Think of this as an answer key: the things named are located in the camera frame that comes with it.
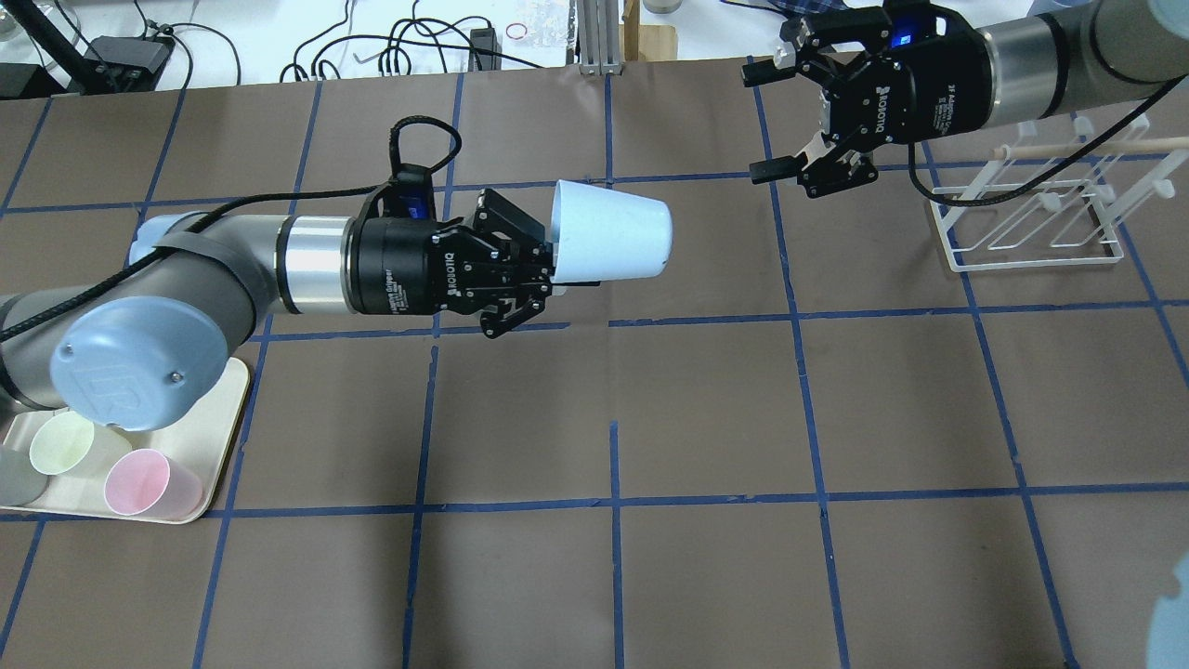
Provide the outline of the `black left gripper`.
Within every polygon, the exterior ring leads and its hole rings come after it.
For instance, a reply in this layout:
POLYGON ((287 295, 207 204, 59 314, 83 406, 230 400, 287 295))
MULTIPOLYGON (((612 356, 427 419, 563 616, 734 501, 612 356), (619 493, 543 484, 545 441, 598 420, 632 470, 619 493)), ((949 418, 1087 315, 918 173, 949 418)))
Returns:
POLYGON ((540 316, 556 280, 543 225, 496 190, 482 190, 471 216, 413 217, 392 190, 375 190, 347 228, 347 303, 369 316, 476 316, 484 335, 540 316))

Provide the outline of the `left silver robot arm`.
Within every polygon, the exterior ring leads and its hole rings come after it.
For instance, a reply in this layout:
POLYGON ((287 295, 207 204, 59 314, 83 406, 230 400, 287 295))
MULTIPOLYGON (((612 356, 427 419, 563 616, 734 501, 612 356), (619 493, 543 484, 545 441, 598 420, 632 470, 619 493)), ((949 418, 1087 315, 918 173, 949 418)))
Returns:
POLYGON ((111 291, 4 342, 4 414, 71 408, 127 431, 177 423, 268 314, 479 317, 501 337, 553 292, 543 225, 493 190, 447 221, 373 196, 356 216, 199 215, 145 225, 111 291))

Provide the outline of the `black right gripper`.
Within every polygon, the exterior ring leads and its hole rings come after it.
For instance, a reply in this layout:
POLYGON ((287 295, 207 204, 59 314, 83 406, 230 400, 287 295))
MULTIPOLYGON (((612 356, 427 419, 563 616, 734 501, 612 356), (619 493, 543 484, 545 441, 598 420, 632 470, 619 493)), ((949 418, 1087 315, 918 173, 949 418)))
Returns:
POLYGON ((960 12, 946 34, 892 49, 881 5, 803 14, 780 30, 782 52, 740 68, 744 87, 795 76, 820 89, 820 128, 806 147, 751 164, 751 183, 794 179, 816 198, 877 177, 883 145, 958 135, 988 124, 992 59, 984 36, 960 12))

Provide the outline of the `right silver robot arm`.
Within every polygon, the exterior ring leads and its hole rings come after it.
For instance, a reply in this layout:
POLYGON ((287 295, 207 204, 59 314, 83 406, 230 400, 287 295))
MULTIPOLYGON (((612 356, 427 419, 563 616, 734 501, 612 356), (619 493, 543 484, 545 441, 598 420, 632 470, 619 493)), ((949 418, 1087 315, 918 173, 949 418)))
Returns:
POLYGON ((875 150, 904 145, 912 185, 948 209, 1018 198, 1105 135, 1023 187, 979 198, 924 187, 923 141, 1130 100, 1141 114, 1188 69, 1184 1, 1092 1, 986 27, 930 1, 883 1, 789 19, 781 39, 770 59, 743 65, 743 84, 814 81, 820 128, 798 153, 751 164, 751 182, 793 179, 820 198, 874 182, 875 150))

